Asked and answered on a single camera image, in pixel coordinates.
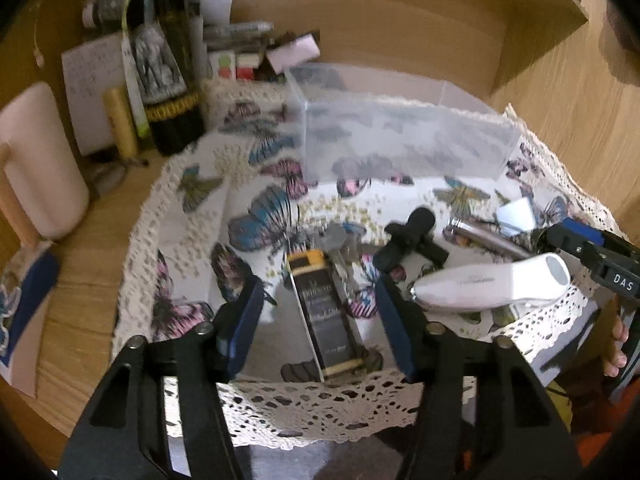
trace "white thermometer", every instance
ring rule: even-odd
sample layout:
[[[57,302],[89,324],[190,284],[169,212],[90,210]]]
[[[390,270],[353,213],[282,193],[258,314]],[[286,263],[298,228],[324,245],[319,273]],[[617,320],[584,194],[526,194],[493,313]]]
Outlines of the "white thermometer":
[[[564,261],[547,253],[521,262],[440,270],[416,281],[411,294],[414,301],[430,309],[478,312],[510,303],[553,304],[570,283]]]

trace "metal screw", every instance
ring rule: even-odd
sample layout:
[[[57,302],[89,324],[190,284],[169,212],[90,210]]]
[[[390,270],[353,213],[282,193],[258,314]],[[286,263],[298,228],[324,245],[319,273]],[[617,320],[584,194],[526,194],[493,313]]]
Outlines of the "metal screw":
[[[442,335],[446,331],[447,329],[442,323],[429,323],[427,325],[427,332],[431,335]]]
[[[511,348],[513,346],[513,341],[511,340],[510,337],[507,337],[505,335],[499,335],[494,337],[494,342],[500,347],[500,348]]]
[[[135,335],[127,341],[127,346],[135,350],[136,348],[140,348],[144,343],[146,343],[146,338],[143,335]]]
[[[213,325],[209,321],[203,321],[196,326],[196,334],[207,335],[213,330]]]

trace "transparent plastic box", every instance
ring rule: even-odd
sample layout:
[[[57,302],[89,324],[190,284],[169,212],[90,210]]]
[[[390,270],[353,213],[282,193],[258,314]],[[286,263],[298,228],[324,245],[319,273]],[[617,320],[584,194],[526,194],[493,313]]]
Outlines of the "transparent plastic box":
[[[510,120],[449,82],[324,63],[286,76],[308,182],[496,179],[520,138]]]

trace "wooden handle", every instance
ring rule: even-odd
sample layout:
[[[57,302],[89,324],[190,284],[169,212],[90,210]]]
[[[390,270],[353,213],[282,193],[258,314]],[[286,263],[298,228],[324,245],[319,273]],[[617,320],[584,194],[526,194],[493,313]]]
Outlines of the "wooden handle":
[[[9,225],[20,238],[20,241],[28,248],[34,250],[38,247],[40,235],[34,227],[31,219],[24,212],[14,188],[4,172],[9,158],[11,147],[6,142],[0,143],[0,210],[9,222]]]

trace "silver cylinder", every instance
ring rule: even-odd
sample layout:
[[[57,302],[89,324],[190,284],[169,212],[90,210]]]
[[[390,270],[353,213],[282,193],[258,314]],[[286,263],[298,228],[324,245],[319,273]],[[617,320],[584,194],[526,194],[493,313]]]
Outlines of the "silver cylinder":
[[[502,256],[512,258],[515,262],[527,260],[534,256],[532,253],[529,253],[529,251],[526,251],[506,238],[485,229],[481,224],[472,220],[450,218],[448,228],[454,234],[469,238],[471,241],[482,245],[482,247],[495,251]]]

